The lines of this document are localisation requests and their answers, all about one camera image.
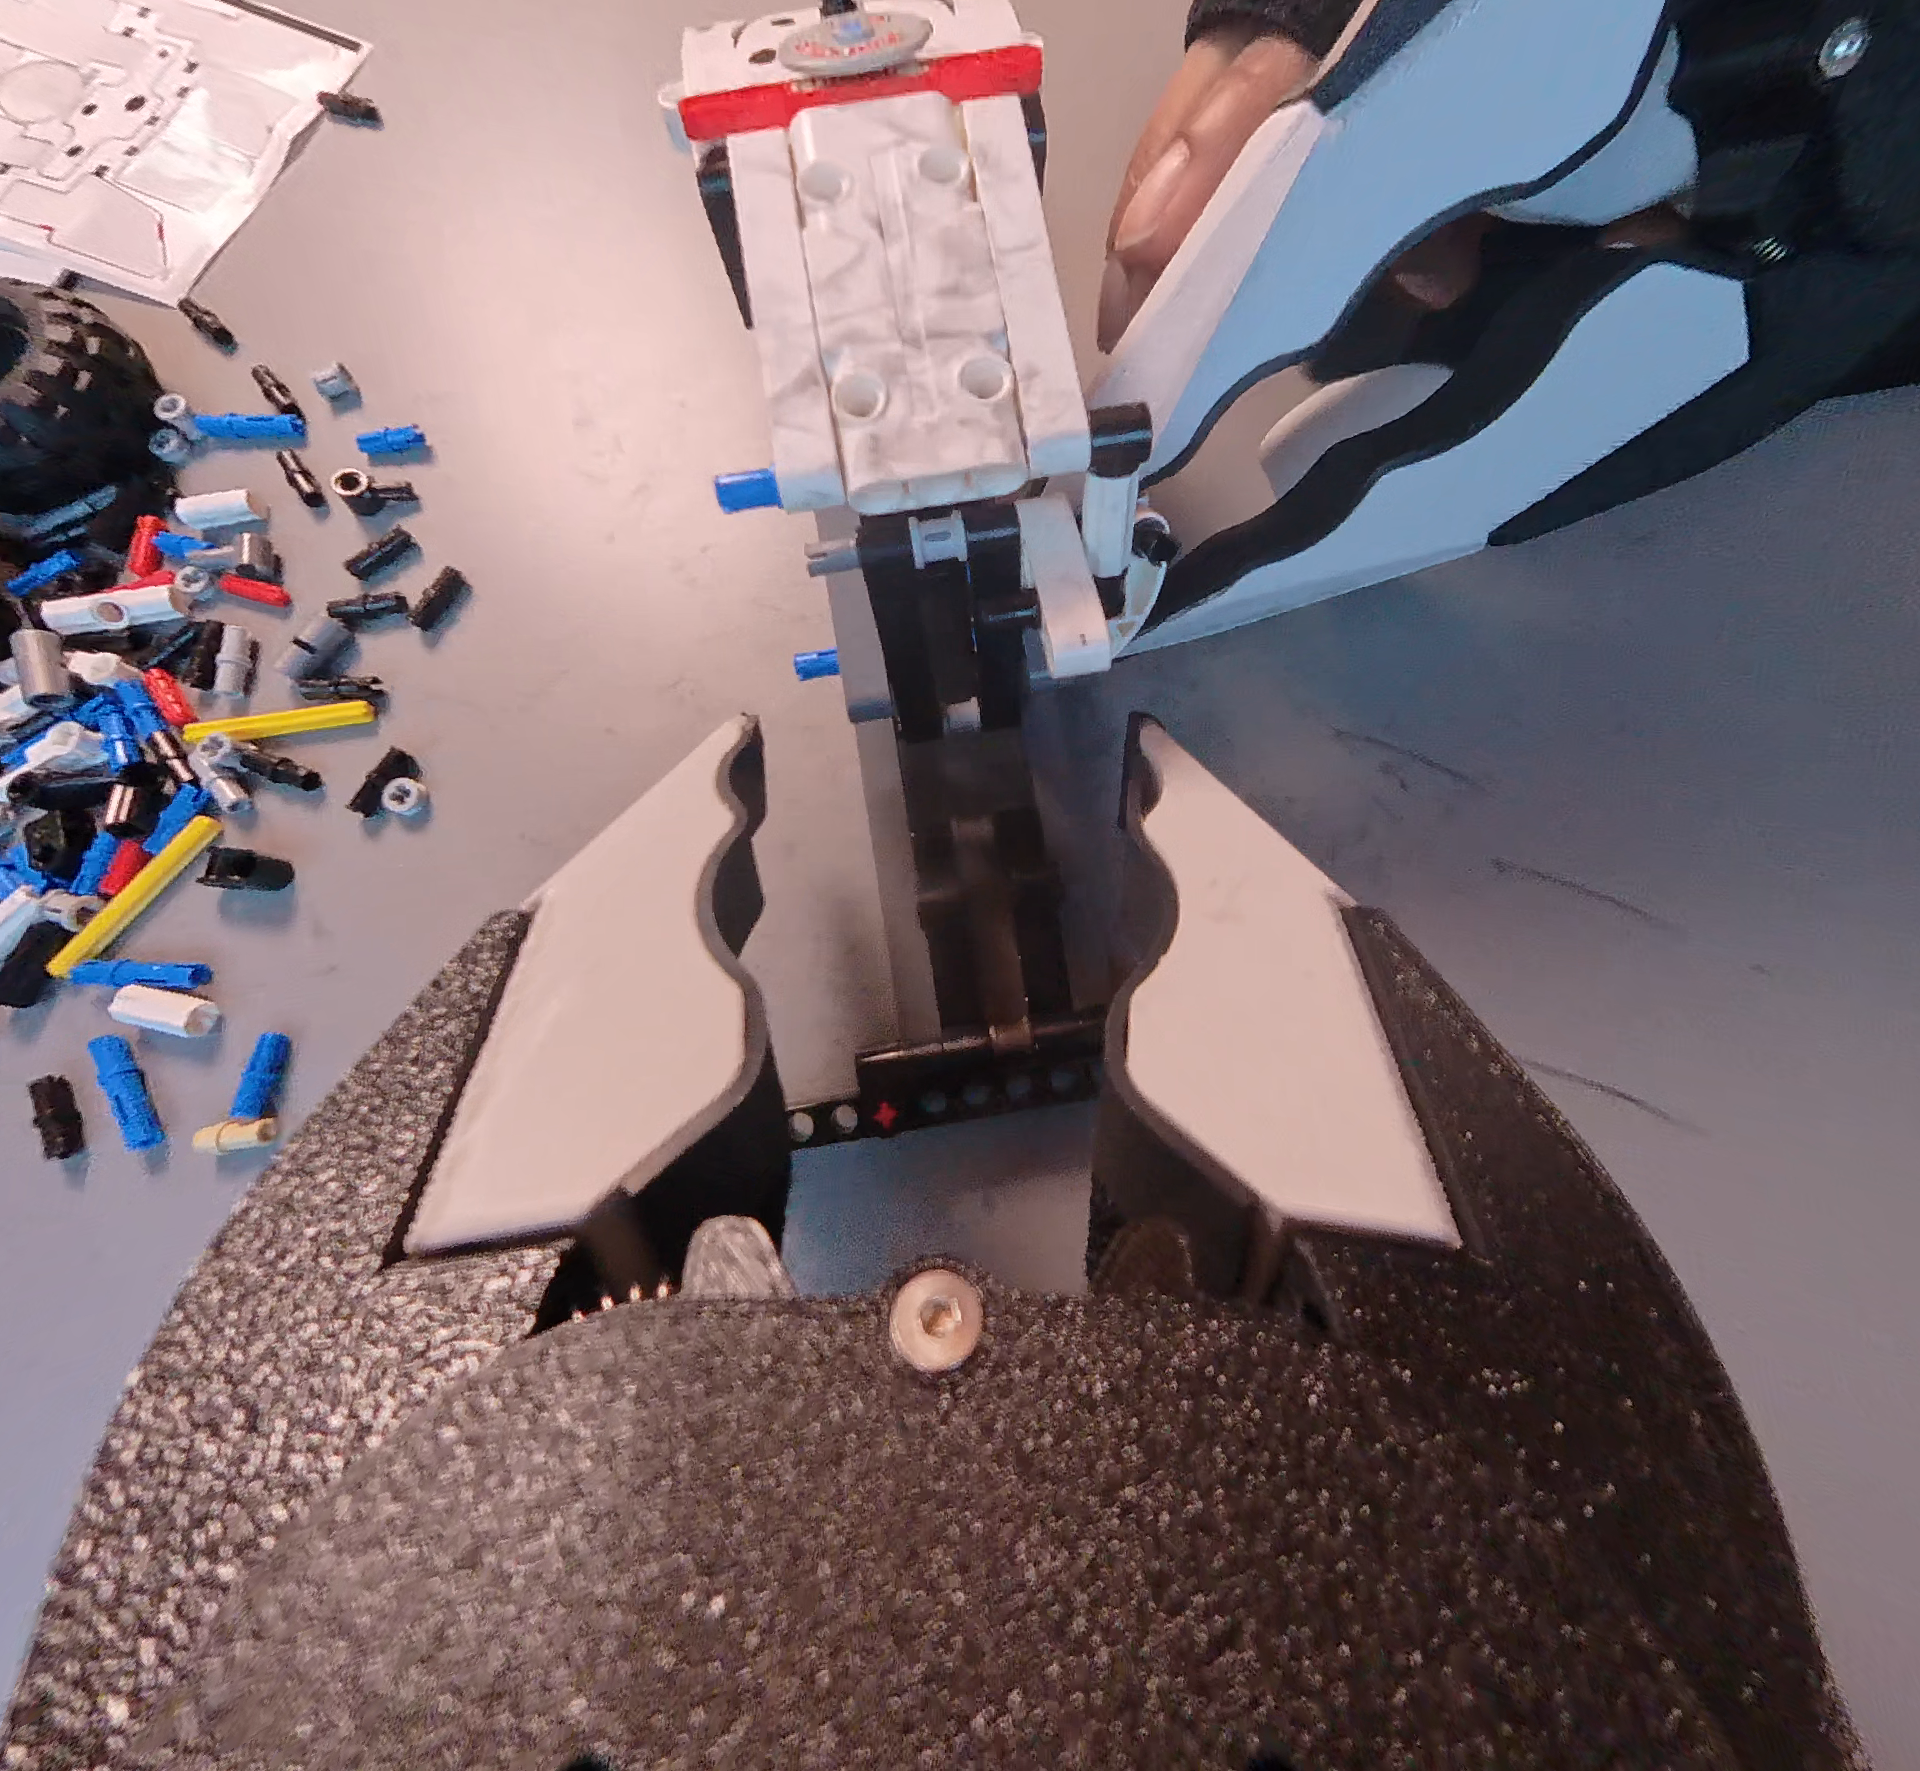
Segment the grey desk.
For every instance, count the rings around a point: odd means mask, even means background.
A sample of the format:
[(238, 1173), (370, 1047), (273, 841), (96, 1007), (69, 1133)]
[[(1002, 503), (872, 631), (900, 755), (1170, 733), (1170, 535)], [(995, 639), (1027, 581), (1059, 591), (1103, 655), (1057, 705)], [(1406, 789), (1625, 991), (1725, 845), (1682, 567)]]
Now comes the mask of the grey desk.
[[(371, 631), (390, 727), (320, 739), (323, 801), (248, 835), (288, 899), (189, 883), (137, 951), (204, 957), (201, 1045), (137, 1039), (165, 1123), (90, 1081), (102, 997), (4, 1021), (4, 1517), (63, 1509), (132, 1355), (272, 1153), (211, 1159), (251, 1039), (295, 1125), (474, 919), (515, 901), (715, 721), (760, 715), (753, 959), (794, 1089), (884, 995), (851, 725), (794, 653), (833, 631), (810, 525), (724, 517), (766, 457), (755, 355), (655, 90), (680, 30), (805, 0), (260, 0), (370, 42), (375, 130), (320, 126), (207, 274), (243, 345), (124, 319), (169, 385), (311, 411), (340, 361), (418, 421), (422, 573), (471, 595)], [(1711, 1325), (1794, 1513), (1916, 1483), (1916, 403), (1809, 413), (1589, 527), (1127, 659), (1059, 697), (1112, 831), (1151, 709), (1391, 911), (1579, 1125)]]

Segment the pile of small brick parts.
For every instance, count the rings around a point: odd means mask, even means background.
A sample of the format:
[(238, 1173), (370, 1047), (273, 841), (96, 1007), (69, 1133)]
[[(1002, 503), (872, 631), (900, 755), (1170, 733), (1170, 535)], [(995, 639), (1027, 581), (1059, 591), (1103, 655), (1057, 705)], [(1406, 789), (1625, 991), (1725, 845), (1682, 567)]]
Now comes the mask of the pile of small brick parts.
[[(132, 1153), (168, 1139), (133, 1041), (217, 1039), (225, 1019), (210, 965), (132, 959), (121, 945), (181, 881), (227, 897), (293, 885), (290, 861), (227, 827), (251, 817), (260, 785), (323, 791), (288, 743), (379, 721), (388, 689), (356, 669), (362, 633), (408, 625), (434, 637), (470, 595), (449, 565), (418, 593), (396, 585), (419, 553), (399, 521), (419, 491), (394, 469), (427, 459), (423, 429), (353, 433), (353, 461), (321, 481), (299, 397), (267, 365), (249, 375), (260, 411), (159, 391), (152, 447), (175, 485), (132, 521), (124, 547), (85, 541), (4, 561), (4, 1011), (100, 995), (104, 1029), (85, 1055)], [(293, 611), (273, 511), (251, 487), (179, 483), (197, 457), (233, 449), (267, 457), (303, 507), (377, 527), (342, 563), (349, 591), (285, 633), (276, 667), (293, 699), (279, 709), (254, 703), (251, 611)]]

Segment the white sticker sheet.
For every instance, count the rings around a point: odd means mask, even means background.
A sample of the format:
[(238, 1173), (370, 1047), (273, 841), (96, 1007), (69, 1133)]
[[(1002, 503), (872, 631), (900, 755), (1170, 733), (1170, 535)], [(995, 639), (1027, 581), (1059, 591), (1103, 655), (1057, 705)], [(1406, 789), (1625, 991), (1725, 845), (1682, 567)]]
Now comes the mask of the white sticker sheet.
[(368, 46), (246, 0), (1, 0), (1, 276), (175, 306)]

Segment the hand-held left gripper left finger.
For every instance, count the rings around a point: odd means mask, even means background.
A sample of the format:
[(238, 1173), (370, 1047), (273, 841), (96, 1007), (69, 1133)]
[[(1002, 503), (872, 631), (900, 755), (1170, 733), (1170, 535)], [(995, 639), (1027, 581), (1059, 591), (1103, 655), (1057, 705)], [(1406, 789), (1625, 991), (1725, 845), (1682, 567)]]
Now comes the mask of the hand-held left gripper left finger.
[(742, 961), (763, 809), (761, 733), (733, 715), (521, 905), (404, 1255), (573, 1237), (623, 1295), (677, 1281), (712, 1217), (779, 1241), (785, 1101)]

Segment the black rubber toy tyre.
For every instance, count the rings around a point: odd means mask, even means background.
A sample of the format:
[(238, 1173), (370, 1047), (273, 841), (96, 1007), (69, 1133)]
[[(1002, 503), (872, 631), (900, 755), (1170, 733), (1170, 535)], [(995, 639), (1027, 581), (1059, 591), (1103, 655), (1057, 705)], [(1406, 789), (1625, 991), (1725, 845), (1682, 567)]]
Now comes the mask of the black rubber toy tyre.
[(143, 347), (65, 290), (1, 284), (1, 547), (126, 545), (177, 473), (152, 439), (162, 383)]

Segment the person's right hand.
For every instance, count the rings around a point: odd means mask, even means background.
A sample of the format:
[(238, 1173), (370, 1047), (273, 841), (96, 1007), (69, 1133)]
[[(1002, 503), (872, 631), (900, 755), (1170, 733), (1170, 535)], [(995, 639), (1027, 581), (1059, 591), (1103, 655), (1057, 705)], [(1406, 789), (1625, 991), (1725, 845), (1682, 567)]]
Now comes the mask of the person's right hand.
[(1095, 347), (1112, 351), (1237, 154), (1320, 62), (1282, 34), (1235, 26), (1192, 40), (1120, 180), (1105, 236)]

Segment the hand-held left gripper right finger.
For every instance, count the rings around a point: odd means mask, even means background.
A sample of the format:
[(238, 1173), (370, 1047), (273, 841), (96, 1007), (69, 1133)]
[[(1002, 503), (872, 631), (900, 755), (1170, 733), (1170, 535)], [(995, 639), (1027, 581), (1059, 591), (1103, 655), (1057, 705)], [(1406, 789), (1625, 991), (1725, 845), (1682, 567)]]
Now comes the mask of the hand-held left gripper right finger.
[(1461, 1223), (1355, 943), (1355, 901), (1155, 719), (1120, 787), (1129, 957), (1093, 1179), (1198, 1287), (1259, 1303), (1301, 1235), (1451, 1255)]

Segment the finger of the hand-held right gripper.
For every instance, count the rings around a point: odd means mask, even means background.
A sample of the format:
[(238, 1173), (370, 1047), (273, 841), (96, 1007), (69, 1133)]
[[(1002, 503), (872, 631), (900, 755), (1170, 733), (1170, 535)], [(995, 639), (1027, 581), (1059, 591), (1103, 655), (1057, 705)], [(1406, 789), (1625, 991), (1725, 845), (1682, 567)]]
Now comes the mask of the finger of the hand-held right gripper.
[(1259, 449), (1272, 503), (1171, 561), (1127, 649), (1475, 555), (1747, 355), (1742, 282), (1677, 258), (1574, 258), (1458, 365), (1359, 373), (1289, 409)]
[(1248, 383), (1312, 355), (1437, 226), (1545, 190), (1623, 122), (1667, 0), (1366, 0), (1259, 126), (1093, 387), (1167, 477)]

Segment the white toy truck model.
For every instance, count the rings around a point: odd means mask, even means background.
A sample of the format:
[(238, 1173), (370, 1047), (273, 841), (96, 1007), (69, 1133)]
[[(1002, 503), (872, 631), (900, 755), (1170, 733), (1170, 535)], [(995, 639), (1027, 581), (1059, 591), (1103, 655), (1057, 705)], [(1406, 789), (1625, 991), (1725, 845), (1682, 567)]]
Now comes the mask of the white toy truck model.
[(1023, 717), (1105, 673), (1177, 553), (1135, 507), (1120, 577), (1082, 537), (1089, 407), (1043, 218), (1043, 42), (1009, 0), (869, 0), (688, 26), (660, 104), (757, 355), (770, 465), (727, 511), (811, 513), (813, 577), (875, 629), (932, 1023), (856, 1057), (795, 1141), (896, 1135), (1089, 1091), (1062, 877)]

